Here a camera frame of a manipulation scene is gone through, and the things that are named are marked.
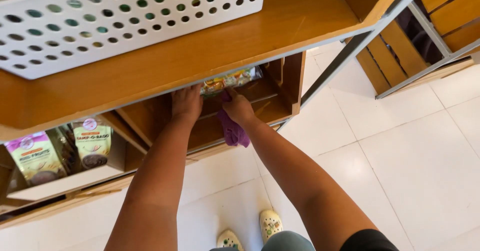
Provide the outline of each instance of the wooden shelf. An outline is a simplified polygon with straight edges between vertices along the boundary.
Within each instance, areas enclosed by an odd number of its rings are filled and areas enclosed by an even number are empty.
[[[36,80],[0,70],[0,95],[9,97],[0,101],[0,140],[371,26],[392,1],[360,2],[373,14],[360,23],[349,6],[355,0],[264,0],[256,14]]]

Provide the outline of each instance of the product label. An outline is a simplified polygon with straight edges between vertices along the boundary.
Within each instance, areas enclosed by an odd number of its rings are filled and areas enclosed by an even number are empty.
[[[112,143],[109,126],[99,125],[95,119],[86,119],[81,124],[74,123],[73,133],[84,169],[107,163]]]
[[[45,132],[6,142],[5,146],[27,182],[32,185],[67,175]]]

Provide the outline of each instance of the purple cloth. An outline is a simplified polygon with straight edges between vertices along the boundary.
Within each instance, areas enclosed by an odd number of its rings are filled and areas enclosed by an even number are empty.
[[[222,101],[232,101],[230,94],[226,90],[222,91],[221,95]],[[245,133],[245,130],[243,130],[240,125],[230,119],[229,115],[223,108],[216,114],[216,116],[222,122],[225,143],[229,146],[237,146],[240,144],[247,148],[250,144],[250,139]]]

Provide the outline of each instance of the snack bag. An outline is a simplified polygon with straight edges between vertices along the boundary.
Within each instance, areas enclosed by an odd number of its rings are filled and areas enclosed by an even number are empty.
[[[30,186],[67,176],[62,158],[46,132],[6,142],[5,146]]]
[[[262,71],[258,66],[239,70],[230,75],[216,77],[214,79],[205,81],[200,89],[200,94],[204,96],[209,96],[215,93],[219,93],[224,88],[239,87],[261,77]]]
[[[112,146],[112,128],[94,117],[71,125],[82,169],[105,165]]]

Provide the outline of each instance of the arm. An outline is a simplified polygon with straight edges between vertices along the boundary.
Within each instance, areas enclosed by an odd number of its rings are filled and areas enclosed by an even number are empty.
[[[172,119],[133,177],[105,250],[177,250],[188,139],[202,102],[200,85],[172,93]]]
[[[261,161],[297,209],[315,249],[339,250],[355,232],[377,229],[314,160],[259,120],[234,90],[224,109],[249,136]]]

